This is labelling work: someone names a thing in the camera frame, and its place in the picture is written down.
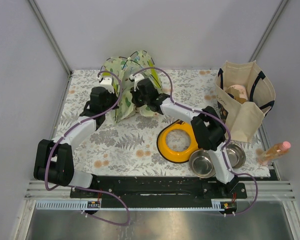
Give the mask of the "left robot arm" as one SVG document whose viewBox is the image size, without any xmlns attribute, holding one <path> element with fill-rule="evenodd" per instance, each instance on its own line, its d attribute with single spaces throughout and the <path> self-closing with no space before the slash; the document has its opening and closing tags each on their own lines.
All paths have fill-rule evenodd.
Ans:
<svg viewBox="0 0 300 240">
<path fill-rule="evenodd" d="M 86 197 L 96 196 L 99 186 L 93 182 L 94 175 L 75 169 L 73 153 L 102 125 L 107 110 L 117 104 L 118 97 L 113 87 L 92 88 L 83 112 L 61 140 L 43 139 L 38 143 L 33 177 L 58 186 L 81 187 Z"/>
</svg>

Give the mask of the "yellow double bowl stand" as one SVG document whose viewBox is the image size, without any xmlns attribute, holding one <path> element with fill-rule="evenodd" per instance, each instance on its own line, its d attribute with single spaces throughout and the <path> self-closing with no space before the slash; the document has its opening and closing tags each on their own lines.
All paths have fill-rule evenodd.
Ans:
<svg viewBox="0 0 300 240">
<path fill-rule="evenodd" d="M 199 149 L 192 126 L 177 120 L 165 127 L 156 140 L 157 150 L 169 162 L 183 164 Z"/>
</svg>

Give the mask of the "avocado print cushion mat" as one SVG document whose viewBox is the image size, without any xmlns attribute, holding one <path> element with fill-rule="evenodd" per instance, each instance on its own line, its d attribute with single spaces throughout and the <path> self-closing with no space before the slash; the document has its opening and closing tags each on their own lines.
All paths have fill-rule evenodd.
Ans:
<svg viewBox="0 0 300 240">
<path fill-rule="evenodd" d="M 132 94 L 128 89 L 126 89 L 123 91 L 123 95 L 121 100 L 119 101 L 118 108 L 112 110 L 110 112 L 110 115 L 112 117 L 112 120 L 115 123 L 118 123 L 137 113 L 139 113 L 143 117 L 154 117 L 158 115 L 158 113 L 152 111 L 147 105 L 136 107 L 136 105 L 132 103 Z"/>
</svg>

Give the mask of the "green avocado pet tent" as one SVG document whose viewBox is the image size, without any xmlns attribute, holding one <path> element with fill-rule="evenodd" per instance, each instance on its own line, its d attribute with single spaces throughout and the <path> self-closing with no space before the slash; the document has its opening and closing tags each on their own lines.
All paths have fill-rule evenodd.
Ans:
<svg viewBox="0 0 300 240">
<path fill-rule="evenodd" d="M 155 63 L 150 54 L 145 50 L 138 50 L 129 57 L 117 56 L 108 58 L 103 64 L 103 70 L 114 73 L 121 80 L 123 92 L 128 92 L 134 87 L 134 83 L 129 80 L 130 75 L 147 68 L 154 67 Z M 149 78 L 159 93 L 162 93 L 162 81 L 156 70 L 148 69 L 143 72 L 144 78 Z"/>
</svg>

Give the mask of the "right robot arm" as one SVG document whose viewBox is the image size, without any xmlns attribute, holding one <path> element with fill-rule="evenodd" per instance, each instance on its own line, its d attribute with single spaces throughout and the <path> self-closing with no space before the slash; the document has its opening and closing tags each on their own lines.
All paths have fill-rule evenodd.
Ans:
<svg viewBox="0 0 300 240">
<path fill-rule="evenodd" d="M 226 126 L 213 107 L 200 110 L 174 102 L 170 95 L 159 93 L 149 78 L 141 74 L 130 76 L 133 82 L 132 102 L 136 107 L 147 106 L 151 111 L 167 115 L 189 124 L 200 149 L 206 150 L 215 169 L 218 194 L 229 198 L 236 191 L 239 180 L 233 173 L 226 151 Z"/>
</svg>

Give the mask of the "steel pet bowl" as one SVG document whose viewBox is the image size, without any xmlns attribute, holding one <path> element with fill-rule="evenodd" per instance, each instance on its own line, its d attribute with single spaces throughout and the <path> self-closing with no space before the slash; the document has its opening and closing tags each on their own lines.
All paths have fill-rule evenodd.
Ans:
<svg viewBox="0 0 300 240">
<path fill-rule="evenodd" d="M 208 152 L 203 149 L 194 151 L 188 163 L 191 171 L 199 178 L 208 179 L 216 174 Z"/>
<path fill-rule="evenodd" d="M 226 152 L 233 169 L 241 168 L 246 162 L 246 154 L 244 150 L 236 143 L 229 143 L 226 146 Z"/>
</svg>

